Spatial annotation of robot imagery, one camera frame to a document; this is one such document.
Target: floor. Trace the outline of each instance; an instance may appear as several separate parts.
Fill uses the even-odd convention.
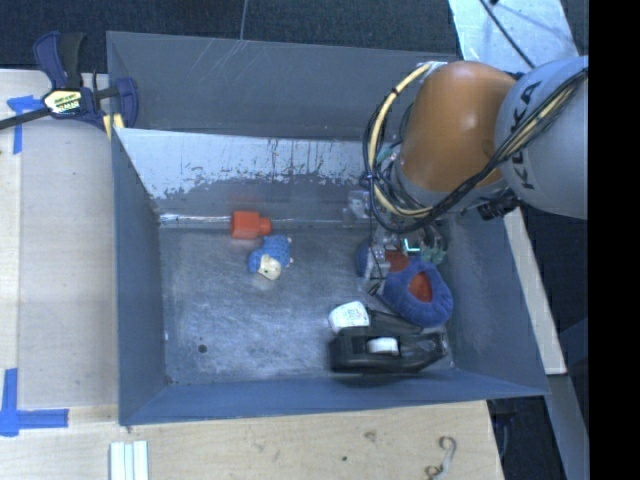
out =
[[[589,0],[561,2],[586,55]],[[0,0],[0,16],[0,68],[35,69],[33,42],[51,30],[86,33],[79,67],[98,73],[107,30],[459,54],[447,0]],[[562,340],[587,317],[587,222],[524,213]],[[588,372],[588,359],[570,364],[587,430]],[[489,404],[507,480],[565,478],[542,399]]]

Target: yellow label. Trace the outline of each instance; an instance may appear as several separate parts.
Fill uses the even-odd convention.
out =
[[[79,91],[54,91],[44,99],[44,104],[54,114],[67,114],[78,110],[81,100]]]

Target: gray bin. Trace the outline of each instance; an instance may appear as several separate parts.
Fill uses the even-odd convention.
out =
[[[385,310],[355,272],[369,225],[345,210],[367,121],[418,62],[454,59],[130,33],[108,43],[110,76],[133,77],[141,105],[113,138],[121,424],[548,392],[504,224],[476,212],[443,226],[450,354],[415,375],[328,367],[331,309]],[[259,240],[230,237],[234,210],[292,238],[277,281],[249,273]]]

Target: black cable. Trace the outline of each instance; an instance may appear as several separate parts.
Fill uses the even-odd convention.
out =
[[[487,14],[489,15],[489,17],[493,20],[493,22],[496,24],[496,26],[500,29],[500,32],[502,32],[502,34],[507,39],[507,41],[509,41],[511,46],[513,46],[514,50],[516,52],[518,52],[518,55],[520,55],[520,57],[522,57],[522,60],[524,60],[531,69],[534,69],[536,67],[535,64],[533,62],[531,62],[531,59],[529,59],[529,57],[527,57],[527,55],[516,44],[516,42],[513,40],[513,38],[509,35],[509,33],[502,26],[502,23],[500,23],[498,21],[498,18],[496,18],[495,14],[493,14],[493,11],[489,8],[487,3],[484,0],[480,0],[480,3],[484,7],[485,11],[487,11]]]

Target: blue stuffed toy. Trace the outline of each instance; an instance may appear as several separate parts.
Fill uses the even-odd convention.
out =
[[[262,247],[249,255],[249,271],[275,281],[282,269],[293,263],[289,255],[291,238],[284,235],[265,236]]]

